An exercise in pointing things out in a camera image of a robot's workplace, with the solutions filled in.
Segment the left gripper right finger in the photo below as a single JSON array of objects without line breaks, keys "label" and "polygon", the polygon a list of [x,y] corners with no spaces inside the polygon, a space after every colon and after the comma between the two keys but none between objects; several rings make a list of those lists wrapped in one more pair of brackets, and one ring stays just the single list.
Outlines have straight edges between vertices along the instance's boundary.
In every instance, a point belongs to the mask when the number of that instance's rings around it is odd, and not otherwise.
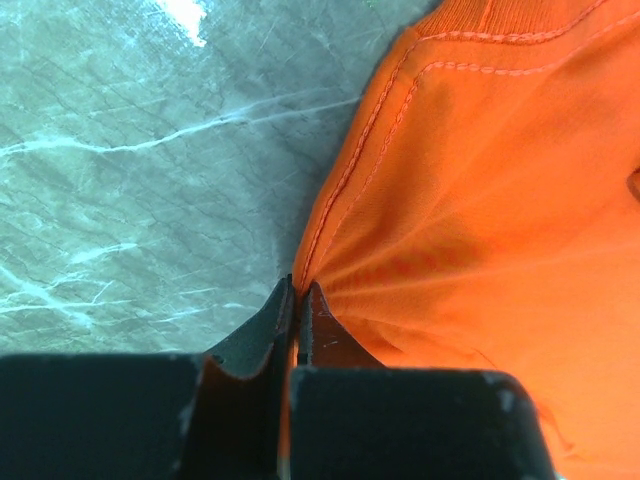
[{"label": "left gripper right finger", "polygon": [[318,368],[383,368],[335,318],[321,286],[310,285],[300,316],[297,363]]}]

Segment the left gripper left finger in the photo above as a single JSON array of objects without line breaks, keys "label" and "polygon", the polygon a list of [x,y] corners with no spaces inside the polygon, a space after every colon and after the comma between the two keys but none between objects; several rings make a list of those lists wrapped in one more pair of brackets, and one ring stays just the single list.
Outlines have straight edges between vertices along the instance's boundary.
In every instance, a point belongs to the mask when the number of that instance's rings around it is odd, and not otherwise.
[{"label": "left gripper left finger", "polygon": [[207,350],[222,370],[233,377],[257,376],[269,363],[277,343],[286,338],[293,320],[292,276],[281,278],[265,304],[231,334]]}]

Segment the orange t shirt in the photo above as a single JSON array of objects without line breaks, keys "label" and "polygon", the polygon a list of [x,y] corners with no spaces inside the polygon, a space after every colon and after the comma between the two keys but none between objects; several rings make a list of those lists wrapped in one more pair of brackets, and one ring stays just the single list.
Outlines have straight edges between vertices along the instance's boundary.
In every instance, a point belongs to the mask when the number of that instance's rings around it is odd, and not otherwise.
[{"label": "orange t shirt", "polygon": [[410,26],[293,282],[386,365],[515,376],[563,478],[637,478],[638,3],[445,1]]}]

